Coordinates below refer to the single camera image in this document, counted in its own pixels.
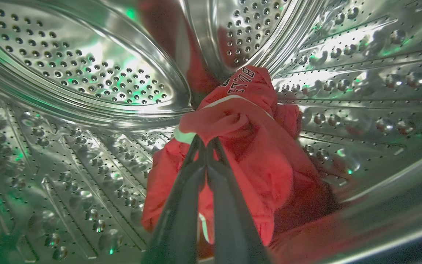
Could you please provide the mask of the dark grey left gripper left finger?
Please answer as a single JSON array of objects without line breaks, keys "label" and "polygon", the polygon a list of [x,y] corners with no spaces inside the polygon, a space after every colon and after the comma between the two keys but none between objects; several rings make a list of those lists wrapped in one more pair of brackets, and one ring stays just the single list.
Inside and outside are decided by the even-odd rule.
[{"label": "dark grey left gripper left finger", "polygon": [[143,264],[195,264],[198,198],[206,179],[206,146],[195,136],[142,258]]}]

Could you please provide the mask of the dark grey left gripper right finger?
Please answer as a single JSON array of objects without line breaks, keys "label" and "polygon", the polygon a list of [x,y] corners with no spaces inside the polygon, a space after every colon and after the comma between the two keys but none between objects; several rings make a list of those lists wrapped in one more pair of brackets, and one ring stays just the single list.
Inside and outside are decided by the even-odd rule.
[{"label": "dark grey left gripper right finger", "polygon": [[215,137],[207,145],[207,181],[213,193],[216,264],[270,264],[253,217]]}]

